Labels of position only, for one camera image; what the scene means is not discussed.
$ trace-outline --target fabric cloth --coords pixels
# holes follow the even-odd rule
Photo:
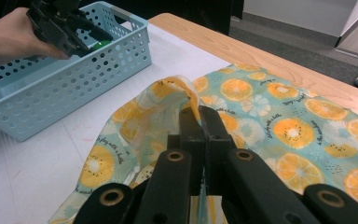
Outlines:
[[[218,111],[237,147],[256,152],[289,188],[325,183],[358,201],[358,115],[293,86],[268,70],[232,64],[197,80],[167,77],[115,111],[84,164],[74,192],[50,223],[72,223],[103,184],[135,187],[150,177],[179,111],[199,105]],[[202,199],[203,223],[226,223],[216,197]]]

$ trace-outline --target human hand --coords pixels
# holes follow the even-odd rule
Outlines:
[[[68,59],[63,51],[34,35],[28,8],[18,7],[0,19],[0,64],[35,55]]]

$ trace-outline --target wooden surface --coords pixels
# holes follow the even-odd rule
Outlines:
[[[313,91],[358,114],[358,89],[353,86],[172,14],[160,14],[150,19],[149,22],[229,63],[247,62],[265,67],[271,74],[290,80],[293,85]]]

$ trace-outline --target white table surface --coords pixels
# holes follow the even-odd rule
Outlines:
[[[47,223],[75,189],[110,115],[156,80],[190,80],[228,65],[149,24],[152,64],[41,133],[19,143],[0,132],[0,224]]]

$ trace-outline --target perforated basket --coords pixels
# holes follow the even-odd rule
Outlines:
[[[16,60],[0,66],[0,130],[24,141],[151,64],[147,21],[105,2],[81,10],[114,38],[69,60]],[[117,23],[117,18],[126,21]],[[89,47],[97,43],[78,31]]]

